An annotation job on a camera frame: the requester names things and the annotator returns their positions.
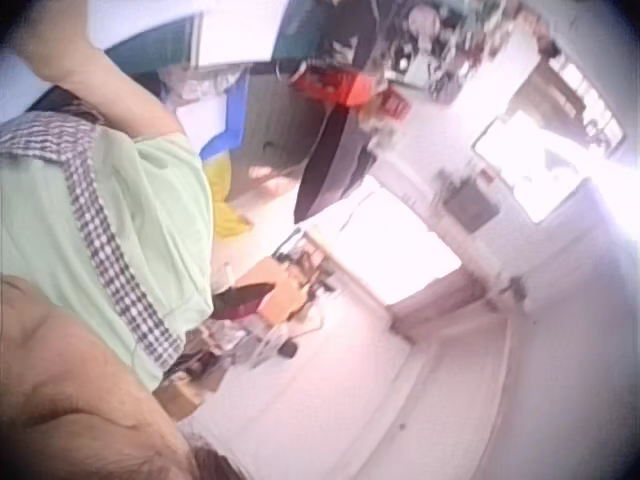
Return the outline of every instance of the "light green shirt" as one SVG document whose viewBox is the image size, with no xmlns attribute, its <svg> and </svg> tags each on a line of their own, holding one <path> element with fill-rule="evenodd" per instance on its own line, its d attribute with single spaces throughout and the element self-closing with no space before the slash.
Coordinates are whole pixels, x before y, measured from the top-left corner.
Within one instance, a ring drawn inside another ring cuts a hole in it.
<svg viewBox="0 0 640 480">
<path fill-rule="evenodd" d="M 92 154 L 98 192 L 138 282 L 176 334 L 208 317 L 211 195 L 183 135 L 131 140 L 100 128 Z M 0 269 L 37 285 L 87 323 L 149 389 L 162 372 L 113 309 L 80 236 L 62 168 L 0 159 Z"/>
</svg>

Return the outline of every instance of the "yellow cloth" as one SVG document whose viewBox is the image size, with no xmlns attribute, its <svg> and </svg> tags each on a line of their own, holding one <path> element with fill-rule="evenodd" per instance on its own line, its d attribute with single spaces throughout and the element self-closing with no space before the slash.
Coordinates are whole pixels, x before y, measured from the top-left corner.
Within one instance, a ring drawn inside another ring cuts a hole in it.
<svg viewBox="0 0 640 480">
<path fill-rule="evenodd" d="M 211 190 L 215 235 L 220 238 L 230 238 L 251 230 L 251 223 L 225 202 L 231 189 L 229 153 L 224 152 L 218 155 L 204 167 L 204 173 Z"/>
</svg>

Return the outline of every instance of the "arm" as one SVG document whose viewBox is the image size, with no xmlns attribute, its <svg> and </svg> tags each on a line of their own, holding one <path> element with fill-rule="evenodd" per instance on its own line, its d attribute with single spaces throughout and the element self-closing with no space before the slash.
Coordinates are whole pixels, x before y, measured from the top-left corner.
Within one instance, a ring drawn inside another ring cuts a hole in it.
<svg viewBox="0 0 640 480">
<path fill-rule="evenodd" d="M 86 0 L 45 0 L 19 32 L 16 50 L 36 75 L 69 90 L 131 137 L 183 132 L 158 99 L 91 45 L 86 29 Z"/>
<path fill-rule="evenodd" d="M 109 126 L 132 138 L 184 133 L 180 122 L 156 97 L 100 50 L 91 50 L 59 85 L 100 112 Z"/>
</svg>

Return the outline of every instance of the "bright window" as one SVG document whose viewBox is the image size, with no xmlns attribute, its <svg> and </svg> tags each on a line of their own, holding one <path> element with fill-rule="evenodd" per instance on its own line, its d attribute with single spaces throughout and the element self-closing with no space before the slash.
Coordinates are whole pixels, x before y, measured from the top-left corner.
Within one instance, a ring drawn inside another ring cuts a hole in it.
<svg viewBox="0 0 640 480">
<path fill-rule="evenodd" d="M 605 154 L 613 151 L 624 139 L 624 132 L 600 93 L 564 55 L 552 60 L 550 65 L 584 101 L 586 110 L 582 120 L 594 143 L 599 144 Z"/>
<path fill-rule="evenodd" d="M 446 244 L 371 176 L 305 226 L 319 228 L 332 254 L 387 305 L 460 266 Z"/>
<path fill-rule="evenodd" d="M 539 126 L 526 114 L 496 120 L 477 140 L 476 153 L 499 170 L 531 220 L 544 220 L 583 180 L 578 170 L 544 148 Z"/>
</svg>

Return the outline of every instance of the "checkered collar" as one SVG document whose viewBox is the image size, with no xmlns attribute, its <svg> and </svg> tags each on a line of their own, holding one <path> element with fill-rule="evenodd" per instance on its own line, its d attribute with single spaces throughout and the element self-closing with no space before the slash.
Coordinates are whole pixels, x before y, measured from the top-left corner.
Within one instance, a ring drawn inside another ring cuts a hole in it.
<svg viewBox="0 0 640 480">
<path fill-rule="evenodd" d="M 166 371 L 184 340 L 164 323 L 137 281 L 96 188 L 91 151 L 97 127 L 69 115 L 31 112 L 0 126 L 0 157 L 60 164 L 71 208 L 96 275 L 136 343 Z"/>
</svg>

